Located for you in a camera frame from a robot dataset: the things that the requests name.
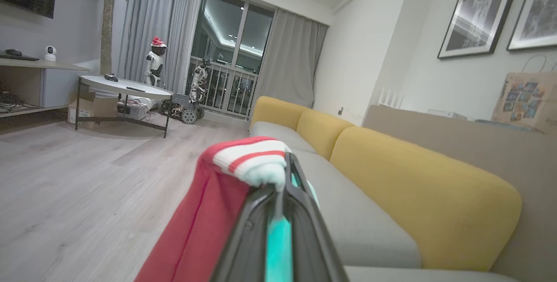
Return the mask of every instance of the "sheer curtain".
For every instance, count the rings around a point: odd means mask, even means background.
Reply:
[[[314,75],[329,27],[277,10],[254,100],[270,96],[306,107],[314,101]]]
[[[184,79],[201,0],[128,0],[117,75],[143,82],[145,57],[153,37],[168,48],[161,79],[164,88],[184,93]]]

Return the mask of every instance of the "tree trunk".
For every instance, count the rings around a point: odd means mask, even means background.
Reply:
[[[101,75],[112,73],[112,15],[114,12],[114,0],[104,1],[103,32],[101,34]]]

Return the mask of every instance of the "cabinet door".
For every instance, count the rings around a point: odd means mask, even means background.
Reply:
[[[67,106],[77,96],[77,81],[80,75],[87,74],[82,70],[43,70],[42,106],[44,108]]]

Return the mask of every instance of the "paper bag handle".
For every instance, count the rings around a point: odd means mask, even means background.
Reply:
[[[530,59],[528,59],[528,61],[524,64],[523,70],[520,73],[524,73],[524,70],[526,69],[526,66],[528,65],[528,63],[530,62],[530,60],[537,58],[537,57],[543,57],[544,58],[544,65],[541,66],[540,69],[540,73],[544,70],[545,68],[545,64],[547,64],[547,56],[545,56],[544,54],[536,54],[534,56],[531,56]]]

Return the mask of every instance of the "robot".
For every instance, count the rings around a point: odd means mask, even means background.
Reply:
[[[171,110],[171,117],[181,120],[183,123],[193,124],[205,115],[203,108],[199,107],[199,102],[205,97],[205,81],[207,80],[207,66],[209,60],[203,60],[197,64],[193,70],[189,95],[174,94],[172,103],[168,100],[161,102],[159,113],[165,114]]]
[[[147,69],[143,83],[151,86],[162,87],[161,71],[163,70],[163,55],[167,52],[167,45],[157,36],[153,38],[151,43],[151,51],[147,54]]]

